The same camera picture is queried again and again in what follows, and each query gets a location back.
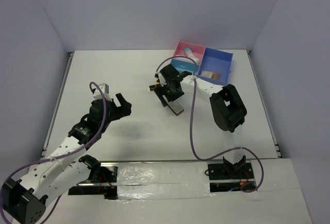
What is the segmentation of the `long eyeshadow palette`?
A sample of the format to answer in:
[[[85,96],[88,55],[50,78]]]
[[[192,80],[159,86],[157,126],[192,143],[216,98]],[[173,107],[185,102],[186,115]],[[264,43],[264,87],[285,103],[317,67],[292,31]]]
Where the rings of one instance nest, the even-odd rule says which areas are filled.
[[[168,106],[176,116],[184,112],[184,108],[177,101],[169,102]]]

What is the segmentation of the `square pink compact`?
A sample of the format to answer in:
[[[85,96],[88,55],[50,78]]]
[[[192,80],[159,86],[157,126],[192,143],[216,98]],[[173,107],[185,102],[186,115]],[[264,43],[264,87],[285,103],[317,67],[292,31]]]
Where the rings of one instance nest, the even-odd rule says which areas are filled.
[[[213,72],[210,72],[210,71],[202,71],[201,72],[201,77],[206,77],[206,78],[212,78],[213,76]]]

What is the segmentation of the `white blue cream tube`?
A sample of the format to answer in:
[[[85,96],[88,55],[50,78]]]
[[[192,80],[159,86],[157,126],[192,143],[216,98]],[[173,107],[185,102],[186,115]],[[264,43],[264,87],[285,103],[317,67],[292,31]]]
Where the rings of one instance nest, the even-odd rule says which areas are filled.
[[[197,57],[191,57],[191,59],[196,63],[196,64],[200,64],[201,63],[201,59],[197,58]]]

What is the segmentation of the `teal capped cream tube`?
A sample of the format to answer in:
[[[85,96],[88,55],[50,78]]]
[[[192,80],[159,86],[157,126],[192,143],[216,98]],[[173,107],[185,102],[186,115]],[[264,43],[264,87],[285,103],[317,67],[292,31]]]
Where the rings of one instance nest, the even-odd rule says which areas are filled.
[[[187,56],[187,57],[195,57],[193,51],[189,48],[189,47],[186,47],[184,49],[184,54]]]

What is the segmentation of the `nine colour eyeshadow palette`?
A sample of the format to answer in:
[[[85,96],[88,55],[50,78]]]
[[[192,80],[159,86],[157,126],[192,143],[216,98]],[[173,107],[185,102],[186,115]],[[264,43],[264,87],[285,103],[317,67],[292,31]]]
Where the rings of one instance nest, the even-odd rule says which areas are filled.
[[[212,77],[213,80],[220,80],[221,74],[213,72]]]

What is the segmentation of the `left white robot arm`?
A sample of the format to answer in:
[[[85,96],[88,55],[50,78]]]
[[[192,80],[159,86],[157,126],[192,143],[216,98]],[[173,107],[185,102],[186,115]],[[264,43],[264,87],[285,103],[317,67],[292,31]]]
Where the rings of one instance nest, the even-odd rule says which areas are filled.
[[[46,208],[74,185],[112,184],[117,169],[107,169],[86,151],[98,140],[112,121],[131,114],[131,104],[122,94],[116,94],[120,105],[106,96],[91,103],[89,113],[69,131],[62,144],[20,179],[9,177],[2,186],[1,214],[8,213],[19,223],[37,223]]]

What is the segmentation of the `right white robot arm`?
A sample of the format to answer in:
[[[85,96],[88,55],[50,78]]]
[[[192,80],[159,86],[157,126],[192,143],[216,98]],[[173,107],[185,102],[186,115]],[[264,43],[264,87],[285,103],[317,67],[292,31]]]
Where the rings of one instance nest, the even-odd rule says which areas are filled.
[[[242,172],[246,163],[241,146],[228,149],[215,156],[202,159],[194,148],[193,142],[193,118],[195,99],[199,94],[201,99],[210,104],[212,116],[215,124],[228,136],[234,140],[241,135],[241,129],[247,115],[247,109],[236,89],[232,84],[226,86],[214,85],[209,81],[203,80],[189,71],[179,72],[173,65],[168,64],[155,74],[156,83],[148,87],[161,101],[163,107],[169,107],[175,115],[180,115],[184,109],[177,102],[185,92],[192,92],[192,104],[189,121],[189,139],[193,155],[200,161],[209,161],[225,153],[235,151],[229,159],[223,158],[224,172],[229,178],[236,178]]]

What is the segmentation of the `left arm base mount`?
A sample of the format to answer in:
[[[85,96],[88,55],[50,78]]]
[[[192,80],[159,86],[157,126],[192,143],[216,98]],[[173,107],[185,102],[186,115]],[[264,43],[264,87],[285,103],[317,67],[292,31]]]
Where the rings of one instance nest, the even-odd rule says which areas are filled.
[[[77,183],[69,189],[70,196],[89,196],[100,195],[106,200],[117,200],[117,182],[118,167],[112,169],[102,166],[101,162],[90,155],[82,156],[78,159],[79,163],[87,166],[88,177],[86,180]]]

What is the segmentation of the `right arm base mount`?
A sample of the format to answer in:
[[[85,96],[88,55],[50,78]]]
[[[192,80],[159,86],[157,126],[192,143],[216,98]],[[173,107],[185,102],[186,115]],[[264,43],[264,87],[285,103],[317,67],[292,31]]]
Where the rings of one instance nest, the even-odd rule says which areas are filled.
[[[239,162],[232,166],[227,160],[221,163],[207,163],[204,174],[209,179],[211,193],[254,191],[256,182],[250,162]]]

